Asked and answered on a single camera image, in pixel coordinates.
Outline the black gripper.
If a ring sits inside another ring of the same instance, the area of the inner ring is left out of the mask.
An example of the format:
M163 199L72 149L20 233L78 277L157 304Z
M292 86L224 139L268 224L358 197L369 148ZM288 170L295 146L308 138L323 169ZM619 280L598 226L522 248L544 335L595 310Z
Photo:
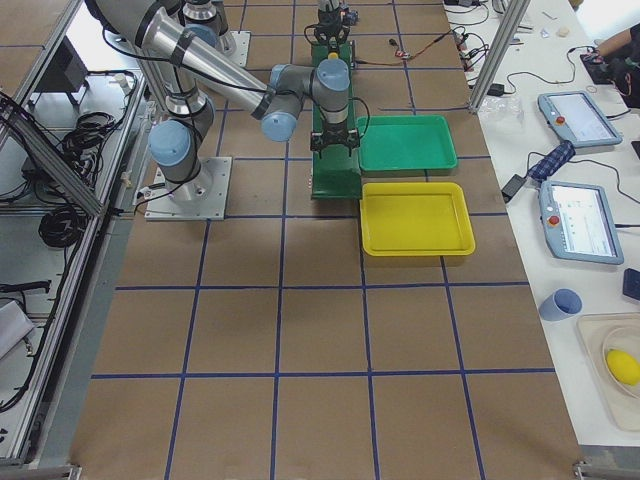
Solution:
M350 129L346 122L323 123L320 132L310 135L310 149L318 159L322 152L331 145L343 145L348 149L348 156L353 157L360 146L360 135L357 129Z
M312 46L337 47L347 41L349 33L349 26L338 23L315 23L304 27L304 37Z

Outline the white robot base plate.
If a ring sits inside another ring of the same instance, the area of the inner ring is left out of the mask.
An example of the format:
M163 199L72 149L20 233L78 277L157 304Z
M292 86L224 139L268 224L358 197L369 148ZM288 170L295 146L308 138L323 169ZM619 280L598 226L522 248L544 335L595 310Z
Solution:
M225 217L231 157L200 159L200 172L190 182L177 187L167 182L160 167L156 168L154 182L161 187L143 189L148 221L221 221Z

